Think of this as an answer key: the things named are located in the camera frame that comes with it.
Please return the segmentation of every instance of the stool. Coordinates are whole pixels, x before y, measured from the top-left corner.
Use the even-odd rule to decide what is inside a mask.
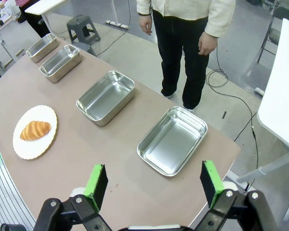
[[[90,24],[92,29],[88,29],[87,25]],[[94,41],[100,41],[101,38],[98,35],[91,18],[89,16],[78,15],[71,20],[69,20],[66,24],[69,37],[71,39],[72,44],[74,40],[78,38],[79,42],[91,44]],[[71,30],[74,30],[76,35],[72,36]]]
[[[83,51],[86,51],[87,53],[89,53],[91,55],[94,55],[96,57],[94,50],[92,49],[92,47],[89,44],[83,43],[83,42],[75,42],[75,43],[73,43],[73,45],[75,47],[82,49]]]

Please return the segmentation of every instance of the deep metal pan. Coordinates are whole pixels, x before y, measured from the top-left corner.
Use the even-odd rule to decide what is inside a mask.
[[[87,90],[76,105],[94,123],[105,126],[134,97],[134,89],[133,80],[110,71]]]
[[[140,141],[137,153],[156,171],[173,177],[193,155],[207,131],[203,120],[175,106]]]
[[[51,82],[56,83],[81,62],[79,49],[65,45],[58,53],[47,60],[39,70]]]
[[[59,45],[57,36],[47,34],[26,51],[26,55],[35,63],[41,61],[47,54]]]

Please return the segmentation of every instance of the croissant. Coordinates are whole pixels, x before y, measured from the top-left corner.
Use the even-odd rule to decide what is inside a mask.
[[[50,129],[50,123],[31,121],[20,134],[20,138],[24,141],[35,141],[45,136]]]

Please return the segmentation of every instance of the ribbed metal surface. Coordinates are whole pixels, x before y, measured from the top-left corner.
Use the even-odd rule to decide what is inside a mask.
[[[35,219],[20,196],[0,154],[0,226],[22,224],[33,230]]]

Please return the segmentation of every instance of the person in pink shirt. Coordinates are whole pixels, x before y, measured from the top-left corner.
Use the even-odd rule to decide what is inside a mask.
[[[4,4],[8,0],[2,0],[0,5],[0,9],[4,7]],[[25,10],[32,6],[33,4],[37,3],[39,0],[15,0],[16,5],[19,6],[21,13],[25,16],[26,20],[30,24],[30,26],[39,34],[42,38],[45,35],[49,34],[50,31],[47,28],[45,22],[41,22],[42,16],[41,15],[34,15],[30,13],[26,13]]]

